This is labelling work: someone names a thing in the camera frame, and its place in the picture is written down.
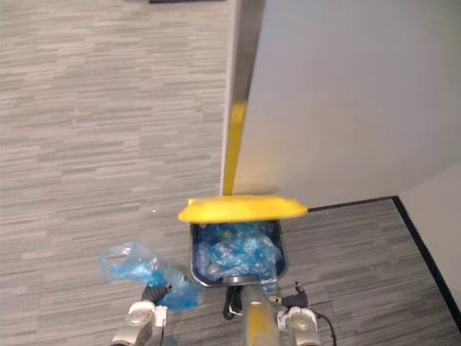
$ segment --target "plastic bag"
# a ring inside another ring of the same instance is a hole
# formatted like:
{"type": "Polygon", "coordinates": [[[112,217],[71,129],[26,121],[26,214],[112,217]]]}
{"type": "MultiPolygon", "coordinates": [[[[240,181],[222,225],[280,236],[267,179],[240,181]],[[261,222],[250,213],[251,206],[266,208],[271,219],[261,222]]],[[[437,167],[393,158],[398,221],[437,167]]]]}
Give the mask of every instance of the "plastic bag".
{"type": "Polygon", "coordinates": [[[198,234],[197,269],[209,280],[257,276],[267,292],[277,289],[280,250],[269,238],[270,222],[215,223],[198,234]]]}
{"type": "Polygon", "coordinates": [[[158,303],[174,312],[196,308],[203,302],[199,283],[188,281],[177,267],[140,242],[111,246],[100,260],[109,281],[131,280],[151,287],[170,284],[171,290],[158,303]]]}

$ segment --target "black cable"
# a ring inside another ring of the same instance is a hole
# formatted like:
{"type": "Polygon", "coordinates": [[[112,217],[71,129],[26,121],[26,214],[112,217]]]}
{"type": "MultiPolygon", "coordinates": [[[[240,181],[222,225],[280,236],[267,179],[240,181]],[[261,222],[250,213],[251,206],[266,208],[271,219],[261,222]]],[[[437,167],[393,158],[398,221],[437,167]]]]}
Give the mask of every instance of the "black cable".
{"type": "Polygon", "coordinates": [[[330,326],[330,330],[331,330],[331,338],[333,339],[333,346],[337,346],[336,345],[336,333],[334,331],[333,324],[331,323],[330,319],[323,314],[319,314],[318,312],[315,312],[314,310],[312,311],[317,316],[317,319],[324,319],[326,323],[328,323],[328,325],[330,326]]]}

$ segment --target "white wall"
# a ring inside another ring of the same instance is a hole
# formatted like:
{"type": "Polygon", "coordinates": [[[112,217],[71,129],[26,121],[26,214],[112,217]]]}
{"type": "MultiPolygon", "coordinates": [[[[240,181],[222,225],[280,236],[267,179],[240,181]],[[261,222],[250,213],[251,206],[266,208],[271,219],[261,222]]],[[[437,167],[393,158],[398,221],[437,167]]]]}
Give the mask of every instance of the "white wall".
{"type": "Polygon", "coordinates": [[[461,163],[403,192],[400,198],[461,307],[461,163]]]}
{"type": "Polygon", "coordinates": [[[234,193],[397,195],[461,161],[461,1],[267,0],[234,193]]]}

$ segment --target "striped carpet floor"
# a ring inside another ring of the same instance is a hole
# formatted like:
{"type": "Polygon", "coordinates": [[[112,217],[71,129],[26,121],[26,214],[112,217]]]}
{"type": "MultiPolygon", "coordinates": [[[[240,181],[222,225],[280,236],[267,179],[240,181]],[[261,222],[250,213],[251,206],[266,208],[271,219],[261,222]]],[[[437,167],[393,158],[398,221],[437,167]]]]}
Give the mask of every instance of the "striped carpet floor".
{"type": "MultiPolygon", "coordinates": [[[[139,239],[189,272],[176,215],[187,198],[218,194],[229,9],[1,2],[2,346],[108,345],[142,291],[103,281],[110,244],[139,239]]],[[[283,226],[281,290],[301,281],[340,345],[461,345],[390,201],[283,226]]],[[[224,292],[171,315],[170,344],[239,345],[224,292]]]]}

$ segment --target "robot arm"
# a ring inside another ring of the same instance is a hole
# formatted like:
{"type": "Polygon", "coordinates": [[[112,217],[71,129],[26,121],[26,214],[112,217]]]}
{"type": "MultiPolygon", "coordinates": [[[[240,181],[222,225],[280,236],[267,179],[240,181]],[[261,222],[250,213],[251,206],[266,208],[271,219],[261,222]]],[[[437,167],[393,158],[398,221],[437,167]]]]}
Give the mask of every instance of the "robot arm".
{"type": "Polygon", "coordinates": [[[125,324],[120,327],[112,339],[111,346],[161,346],[166,324],[165,306],[157,306],[171,286],[146,287],[141,301],[134,303],[128,310],[125,324]]]}

